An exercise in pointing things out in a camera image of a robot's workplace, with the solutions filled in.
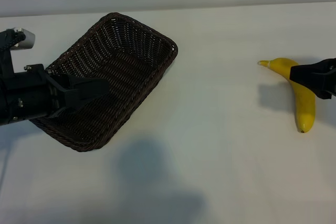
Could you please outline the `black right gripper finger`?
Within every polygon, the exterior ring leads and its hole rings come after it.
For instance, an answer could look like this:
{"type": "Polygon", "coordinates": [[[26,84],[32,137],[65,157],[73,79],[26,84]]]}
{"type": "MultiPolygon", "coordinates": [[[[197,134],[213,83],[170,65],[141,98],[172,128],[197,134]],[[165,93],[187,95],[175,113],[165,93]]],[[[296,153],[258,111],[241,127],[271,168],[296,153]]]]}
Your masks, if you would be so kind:
{"type": "Polygon", "coordinates": [[[331,99],[335,96],[335,83],[317,83],[314,93],[320,99],[331,99]]]}
{"type": "Polygon", "coordinates": [[[290,80],[309,89],[335,89],[335,58],[293,66],[290,80]]]}

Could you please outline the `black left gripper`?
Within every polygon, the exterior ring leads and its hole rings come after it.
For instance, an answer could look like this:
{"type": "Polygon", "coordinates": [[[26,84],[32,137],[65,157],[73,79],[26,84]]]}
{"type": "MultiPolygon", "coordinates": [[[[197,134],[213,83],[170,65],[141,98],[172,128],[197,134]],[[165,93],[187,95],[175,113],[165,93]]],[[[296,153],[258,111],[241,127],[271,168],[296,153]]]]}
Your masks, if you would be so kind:
{"type": "Polygon", "coordinates": [[[18,73],[12,65],[1,65],[1,125],[73,114],[108,93],[105,79],[55,74],[42,64],[18,73]]]}

